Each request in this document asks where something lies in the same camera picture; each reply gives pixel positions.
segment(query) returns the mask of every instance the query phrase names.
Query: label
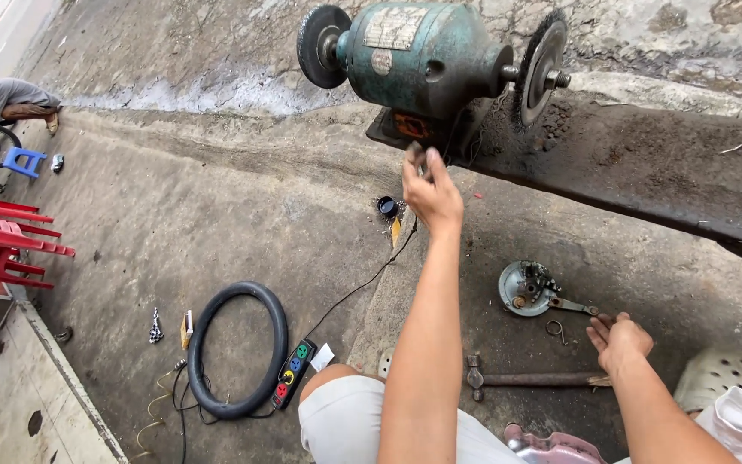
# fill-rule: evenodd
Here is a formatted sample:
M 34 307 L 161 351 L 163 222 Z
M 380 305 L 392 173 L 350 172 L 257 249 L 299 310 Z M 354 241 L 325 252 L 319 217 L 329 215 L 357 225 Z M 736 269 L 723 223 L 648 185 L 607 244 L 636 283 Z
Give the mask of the label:
M 371 67 L 374 68 L 375 73 L 387 76 L 393 65 L 394 57 L 391 55 L 390 49 L 374 49 L 374 52 L 371 53 Z
M 428 8 L 389 6 L 374 14 L 365 28 L 363 45 L 379 49 L 410 50 Z

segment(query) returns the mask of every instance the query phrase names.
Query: man's right hand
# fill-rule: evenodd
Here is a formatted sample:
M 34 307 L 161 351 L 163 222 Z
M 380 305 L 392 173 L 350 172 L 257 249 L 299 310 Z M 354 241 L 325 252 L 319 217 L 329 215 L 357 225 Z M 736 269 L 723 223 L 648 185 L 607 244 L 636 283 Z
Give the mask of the man's right hand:
M 585 331 L 599 353 L 598 363 L 609 374 L 632 357 L 646 357 L 654 345 L 651 336 L 628 313 L 620 313 L 616 318 L 600 314 L 591 318 L 591 326 Z
M 419 166 L 427 165 L 425 177 Z M 462 197 L 448 176 L 445 164 L 435 148 L 423 152 L 413 143 L 402 161 L 402 196 L 426 225 L 432 238 L 457 235 L 462 229 Z

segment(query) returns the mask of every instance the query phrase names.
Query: grinding wheel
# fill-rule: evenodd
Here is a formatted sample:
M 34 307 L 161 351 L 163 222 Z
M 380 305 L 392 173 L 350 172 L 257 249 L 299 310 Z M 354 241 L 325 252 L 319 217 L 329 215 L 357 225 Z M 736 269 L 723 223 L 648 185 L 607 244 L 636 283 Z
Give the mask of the grinding wheel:
M 566 49 L 568 28 L 562 10 L 549 13 L 531 37 L 514 84 L 512 122 L 517 132 L 537 120 L 551 97 L 546 88 L 549 71 L 560 70 Z
M 297 60 L 303 74 L 323 89 L 339 86 L 348 74 L 336 58 L 336 41 L 351 28 L 351 19 L 338 6 L 320 5 L 303 19 L 297 34 Z

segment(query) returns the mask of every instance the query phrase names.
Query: oil stain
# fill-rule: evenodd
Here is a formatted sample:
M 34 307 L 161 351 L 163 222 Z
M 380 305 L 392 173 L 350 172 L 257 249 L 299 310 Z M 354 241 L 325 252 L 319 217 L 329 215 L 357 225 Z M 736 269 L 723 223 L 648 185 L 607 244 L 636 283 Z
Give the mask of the oil stain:
M 649 21 L 649 31 L 654 33 L 674 31 L 686 27 L 686 8 L 665 3 Z
M 31 437 L 39 433 L 42 428 L 42 411 L 34 411 L 27 421 L 27 434 Z
M 742 22 L 742 0 L 718 0 L 709 10 L 712 21 L 721 26 L 730 26 Z

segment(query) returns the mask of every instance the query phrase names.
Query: knee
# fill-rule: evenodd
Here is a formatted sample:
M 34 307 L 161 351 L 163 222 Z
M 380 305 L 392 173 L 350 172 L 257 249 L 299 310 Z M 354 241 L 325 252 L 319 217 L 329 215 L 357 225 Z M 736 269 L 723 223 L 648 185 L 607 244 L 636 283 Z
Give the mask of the knee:
M 348 375 L 360 375 L 360 373 L 354 367 L 347 364 L 331 364 L 311 377 L 311 380 L 304 385 L 303 392 L 299 394 L 299 402 L 302 403 L 308 395 L 311 395 L 314 390 L 326 383 L 340 377 L 347 377 Z

